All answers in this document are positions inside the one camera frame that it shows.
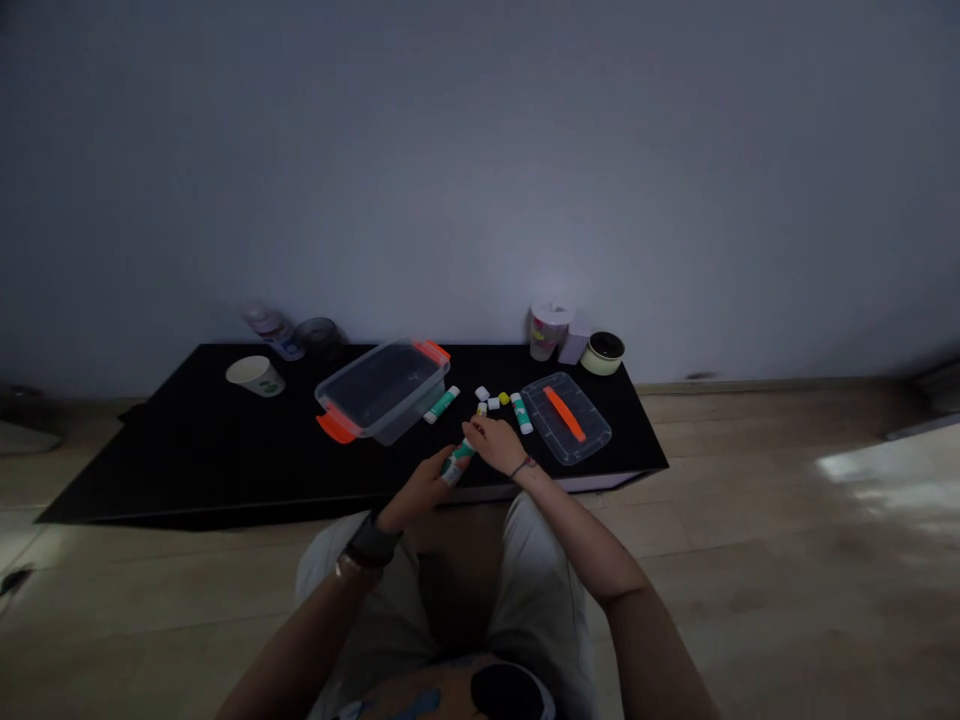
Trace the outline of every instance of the person's left hand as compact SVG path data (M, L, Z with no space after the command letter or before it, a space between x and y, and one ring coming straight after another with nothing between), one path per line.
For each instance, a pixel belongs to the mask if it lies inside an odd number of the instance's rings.
M393 496L393 500L377 516L376 526L380 532L388 535L402 532L407 525L430 512L446 497L450 486L440 478L440 470L443 468L443 461L450 457L453 450L453 445L447 445L436 455L417 465L406 485L400 488L400 492ZM460 470L466 470L469 463L470 458L460 458L457 461Z

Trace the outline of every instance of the clear plastic lid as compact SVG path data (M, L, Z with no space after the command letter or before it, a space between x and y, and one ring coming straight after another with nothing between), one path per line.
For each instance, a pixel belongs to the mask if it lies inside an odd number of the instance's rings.
M520 391L527 414L561 465L576 465L613 437L610 424L567 373L555 373Z
M450 355L435 343L401 338L379 345L317 385L314 397L326 411L317 422L340 443L376 436L449 369Z

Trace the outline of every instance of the hand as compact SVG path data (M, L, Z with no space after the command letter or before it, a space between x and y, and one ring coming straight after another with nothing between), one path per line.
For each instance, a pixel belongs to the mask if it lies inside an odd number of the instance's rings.
M417 465L410 479L400 488L400 492L377 516L376 526L380 532L394 535L403 530L421 515L430 512L450 490L445 480L440 478L443 461L450 457L453 445L447 445L436 455L428 457ZM460 458L457 467L467 469L470 458Z
M487 465L509 475L527 459L520 438L506 420L474 416L463 424L463 436Z

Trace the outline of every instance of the wooden floor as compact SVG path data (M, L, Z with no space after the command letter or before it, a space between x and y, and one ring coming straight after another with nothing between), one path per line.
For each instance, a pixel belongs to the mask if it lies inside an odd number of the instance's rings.
M883 388L642 401L670 470L583 502L640 559L726 716L960 716L960 428L882 443L918 419ZM38 569L0 619L0 717L210 717L323 527L31 525L113 410L74 408L62 448L0 458L0 569ZM418 542L480 555L502 512L438 513ZM591 634L601 716L622 717L596 605Z

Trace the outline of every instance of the wristwatch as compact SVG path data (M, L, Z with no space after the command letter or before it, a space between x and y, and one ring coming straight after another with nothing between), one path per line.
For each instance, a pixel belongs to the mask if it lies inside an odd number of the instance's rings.
M376 521L376 514L367 515L343 551L348 560L362 568L380 569L389 565L403 535L402 532L395 535L380 532Z

